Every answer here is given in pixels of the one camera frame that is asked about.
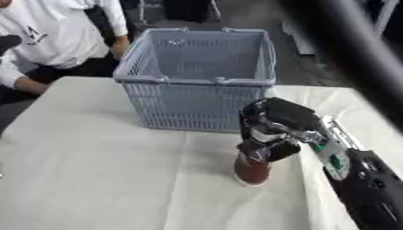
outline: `white tablecloth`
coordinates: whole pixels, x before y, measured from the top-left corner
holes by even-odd
[[[275,90],[319,114],[339,114],[365,146],[403,169],[391,149],[400,135],[353,90]],[[232,178],[239,141],[142,128],[112,79],[64,78],[0,140],[0,229],[354,229],[308,148],[254,189]],[[324,203],[338,214],[324,212]]]

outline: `gray plastic basket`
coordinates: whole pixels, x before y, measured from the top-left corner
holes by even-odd
[[[148,128],[239,130],[238,112],[273,86],[263,30],[150,29],[114,73]]]

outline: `white fabric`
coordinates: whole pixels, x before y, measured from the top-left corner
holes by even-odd
[[[362,146],[371,149],[403,178],[401,134],[393,128],[361,95],[348,88],[278,86],[277,95],[308,106],[319,115],[334,116]],[[322,164],[304,146],[300,154],[314,230],[356,230],[322,171]]]
[[[119,0],[13,0],[0,9],[0,34],[22,38],[13,50],[33,63],[55,68],[79,66],[88,58],[103,58],[108,48],[84,13],[100,5],[116,36],[127,34]],[[0,84],[13,87],[24,74],[0,66]]]
[[[276,91],[323,114],[343,111],[342,121],[364,145],[402,168],[394,162],[398,150],[383,149],[401,139],[352,90]],[[134,114],[112,79],[52,85],[0,140],[0,229],[351,229],[341,227],[351,220],[332,200],[309,149],[276,163],[262,188],[246,188],[232,177],[239,135],[151,130]],[[363,127],[365,121],[377,129]],[[336,218],[340,228],[322,216]]]

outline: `black pole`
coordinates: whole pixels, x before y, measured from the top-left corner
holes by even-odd
[[[403,67],[354,0],[278,0],[385,117],[403,131]]]

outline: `red cup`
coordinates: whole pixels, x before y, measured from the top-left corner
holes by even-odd
[[[234,164],[235,177],[245,186],[264,185],[269,177],[271,164],[258,162],[246,155],[239,153]]]

